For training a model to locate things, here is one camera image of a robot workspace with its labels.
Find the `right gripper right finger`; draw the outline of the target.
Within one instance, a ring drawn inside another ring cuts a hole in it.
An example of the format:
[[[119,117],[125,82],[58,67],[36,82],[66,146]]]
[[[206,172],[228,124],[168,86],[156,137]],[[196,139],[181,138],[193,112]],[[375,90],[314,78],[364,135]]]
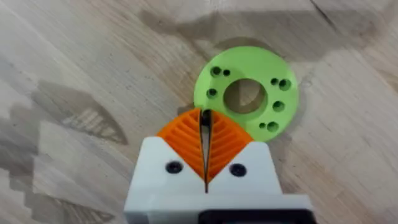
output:
[[[240,125],[214,110],[205,111],[209,127],[206,193],[280,195],[282,189],[269,146],[255,141]]]

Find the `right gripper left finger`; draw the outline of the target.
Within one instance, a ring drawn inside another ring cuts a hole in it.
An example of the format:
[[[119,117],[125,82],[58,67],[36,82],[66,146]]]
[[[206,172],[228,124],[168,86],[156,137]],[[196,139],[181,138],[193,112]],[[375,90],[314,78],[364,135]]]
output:
[[[173,119],[143,140],[128,196],[205,193],[201,110]]]

